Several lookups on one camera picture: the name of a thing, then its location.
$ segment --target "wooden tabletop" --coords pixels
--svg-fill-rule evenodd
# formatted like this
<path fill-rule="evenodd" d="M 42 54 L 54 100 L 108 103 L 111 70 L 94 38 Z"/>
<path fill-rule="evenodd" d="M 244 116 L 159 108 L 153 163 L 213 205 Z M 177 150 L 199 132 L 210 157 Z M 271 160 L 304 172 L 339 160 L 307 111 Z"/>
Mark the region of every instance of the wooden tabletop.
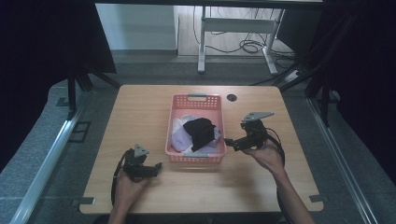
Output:
<path fill-rule="evenodd" d="M 222 100 L 225 137 L 246 136 L 241 119 L 249 112 L 274 112 L 263 119 L 279 135 L 286 154 L 290 180 L 310 211 L 323 203 L 311 203 L 318 189 L 282 96 L 276 87 L 128 85 L 120 88 L 106 132 L 99 148 L 84 197 L 94 204 L 82 204 L 84 214 L 108 214 L 113 173 L 122 154 L 139 144 L 149 151 L 145 165 L 163 163 L 132 208 L 137 214 L 224 213 L 279 211 L 276 184 L 268 171 L 251 157 L 232 147 L 221 164 L 188 165 L 171 163 L 165 154 L 172 97 L 177 93 L 219 94 Z M 234 94 L 234 102 L 227 95 Z"/>

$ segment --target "hand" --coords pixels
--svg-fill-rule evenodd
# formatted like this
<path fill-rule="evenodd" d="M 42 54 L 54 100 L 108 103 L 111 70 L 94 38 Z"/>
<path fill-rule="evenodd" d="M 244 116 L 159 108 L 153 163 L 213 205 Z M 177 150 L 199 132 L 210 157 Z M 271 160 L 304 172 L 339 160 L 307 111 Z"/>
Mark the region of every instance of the hand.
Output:
<path fill-rule="evenodd" d="M 129 210 L 148 183 L 147 178 L 135 183 L 123 169 L 120 169 L 117 177 L 114 207 L 111 210 L 108 223 L 124 223 Z"/>
<path fill-rule="evenodd" d="M 271 140 L 265 141 L 261 148 L 248 148 L 243 150 L 243 152 L 253 157 L 260 166 L 267 169 L 273 175 L 284 172 L 279 150 Z"/>

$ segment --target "wall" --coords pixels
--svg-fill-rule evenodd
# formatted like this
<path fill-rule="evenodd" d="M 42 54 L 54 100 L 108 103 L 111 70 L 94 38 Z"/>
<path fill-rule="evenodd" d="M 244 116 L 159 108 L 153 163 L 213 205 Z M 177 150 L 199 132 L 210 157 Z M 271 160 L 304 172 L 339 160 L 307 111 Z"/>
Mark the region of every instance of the wall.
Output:
<path fill-rule="evenodd" d="M 177 49 L 174 6 L 96 4 L 110 49 Z"/>

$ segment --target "plastic basket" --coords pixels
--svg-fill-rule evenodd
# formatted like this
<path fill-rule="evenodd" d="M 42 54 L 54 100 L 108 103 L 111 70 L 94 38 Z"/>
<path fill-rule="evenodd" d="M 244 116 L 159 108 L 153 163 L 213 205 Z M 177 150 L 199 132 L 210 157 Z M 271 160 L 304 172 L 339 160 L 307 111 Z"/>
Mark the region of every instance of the plastic basket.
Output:
<path fill-rule="evenodd" d="M 184 115 L 193 115 L 198 118 L 210 119 L 219 128 L 221 138 L 217 141 L 216 153 L 194 153 L 178 152 L 172 147 L 172 126 L 174 118 L 181 118 Z M 169 156 L 170 162 L 177 163 L 221 163 L 226 153 L 224 123 L 221 109 L 221 97 L 216 94 L 207 95 L 204 93 L 175 94 L 172 99 L 172 107 L 169 116 L 168 135 L 166 138 L 165 153 Z"/>

